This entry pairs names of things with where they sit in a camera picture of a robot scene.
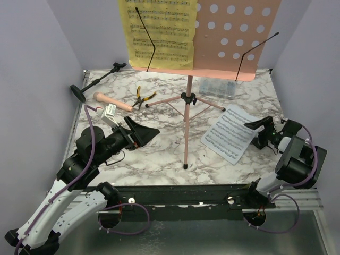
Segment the white paper sheet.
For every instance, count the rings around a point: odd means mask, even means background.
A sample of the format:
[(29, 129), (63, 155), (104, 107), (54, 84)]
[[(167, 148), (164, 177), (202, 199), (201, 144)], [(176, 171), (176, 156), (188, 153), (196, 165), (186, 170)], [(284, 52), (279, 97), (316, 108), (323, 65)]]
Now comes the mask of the white paper sheet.
[(201, 143), (235, 165), (255, 137), (257, 131), (245, 126), (245, 123), (258, 121), (242, 108), (229, 105), (202, 136)]

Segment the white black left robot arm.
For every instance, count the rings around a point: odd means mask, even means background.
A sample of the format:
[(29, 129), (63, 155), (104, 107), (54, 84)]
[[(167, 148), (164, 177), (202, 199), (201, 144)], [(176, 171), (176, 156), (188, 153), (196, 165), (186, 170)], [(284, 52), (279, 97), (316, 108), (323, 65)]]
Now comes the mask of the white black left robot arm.
[(91, 124), (76, 141), (75, 152), (65, 160), (50, 191), (35, 213), (20, 228), (5, 234), (15, 254), (55, 254), (60, 243), (91, 214), (114, 209), (118, 191), (109, 183), (100, 183), (92, 194), (73, 209), (69, 204), (99, 175), (99, 166), (121, 150), (134, 150), (148, 144), (160, 131), (125, 117), (129, 126), (112, 129), (109, 136)]

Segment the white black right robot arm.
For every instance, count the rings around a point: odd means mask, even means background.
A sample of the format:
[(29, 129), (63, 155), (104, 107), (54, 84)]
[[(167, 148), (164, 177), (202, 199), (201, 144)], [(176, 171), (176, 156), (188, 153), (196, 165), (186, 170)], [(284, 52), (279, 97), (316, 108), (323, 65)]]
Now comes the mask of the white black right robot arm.
[(276, 125), (268, 116), (244, 126), (252, 130), (263, 127), (251, 142), (256, 148), (263, 149), (272, 144), (282, 154), (273, 173), (251, 182), (242, 193), (248, 207), (265, 206), (273, 201), (273, 195), (285, 189), (310, 189), (316, 184), (327, 150), (314, 145), (312, 138), (298, 137), (298, 132), (305, 129), (304, 125), (289, 119)]

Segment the pink perforated music stand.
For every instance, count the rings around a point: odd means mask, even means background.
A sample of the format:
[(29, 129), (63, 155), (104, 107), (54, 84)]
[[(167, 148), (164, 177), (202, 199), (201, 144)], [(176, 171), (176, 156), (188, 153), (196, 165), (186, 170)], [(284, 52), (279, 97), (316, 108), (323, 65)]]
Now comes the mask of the pink perforated music stand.
[(197, 1), (192, 70), (133, 68), (137, 71), (187, 76), (183, 118), (190, 121), (194, 77), (250, 81), (254, 78), (280, 1)]

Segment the yellow sheet music page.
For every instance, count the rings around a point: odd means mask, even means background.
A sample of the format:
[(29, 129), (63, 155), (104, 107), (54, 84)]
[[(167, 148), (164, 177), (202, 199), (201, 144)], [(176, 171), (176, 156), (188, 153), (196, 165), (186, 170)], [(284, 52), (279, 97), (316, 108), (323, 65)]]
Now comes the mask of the yellow sheet music page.
[(119, 1), (130, 65), (192, 70), (197, 5), (197, 1)]

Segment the pink toy microphone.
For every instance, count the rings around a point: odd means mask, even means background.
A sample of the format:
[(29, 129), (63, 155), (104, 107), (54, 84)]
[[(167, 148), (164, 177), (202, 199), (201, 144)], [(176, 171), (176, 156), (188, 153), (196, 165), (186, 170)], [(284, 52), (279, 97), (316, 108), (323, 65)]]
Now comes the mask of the pink toy microphone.
[(132, 112), (133, 111), (133, 108), (132, 106), (126, 104), (126, 103), (123, 103), (119, 100), (116, 100), (116, 99), (113, 99), (109, 96), (106, 96), (105, 94), (101, 93), (101, 92), (95, 92), (93, 94), (93, 97), (96, 101), (100, 101), (100, 102), (103, 102), (103, 103), (108, 103), (108, 104), (114, 104), (116, 105), (118, 108), (122, 109), (122, 110), (125, 110), (125, 111), (128, 111), (128, 112)]

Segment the black microphone stand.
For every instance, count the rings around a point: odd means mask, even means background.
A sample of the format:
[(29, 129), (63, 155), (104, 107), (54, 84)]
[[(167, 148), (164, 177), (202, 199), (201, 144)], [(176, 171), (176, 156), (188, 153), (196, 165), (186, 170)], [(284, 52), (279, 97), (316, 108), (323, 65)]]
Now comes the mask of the black microphone stand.
[(103, 76), (93, 80), (89, 85), (85, 86), (82, 89), (79, 89), (76, 85), (70, 85), (70, 89), (72, 91), (72, 93), (77, 97), (77, 99), (81, 102), (81, 103), (85, 103), (86, 102), (86, 97), (84, 95), (84, 93), (89, 90), (90, 88), (92, 88), (93, 86), (99, 84), (104, 78), (108, 77), (110, 74), (116, 73), (118, 72), (120, 69), (126, 67), (127, 64), (126, 63), (117, 63), (115, 62), (113, 64), (113, 68), (107, 72), (106, 74), (104, 74)]

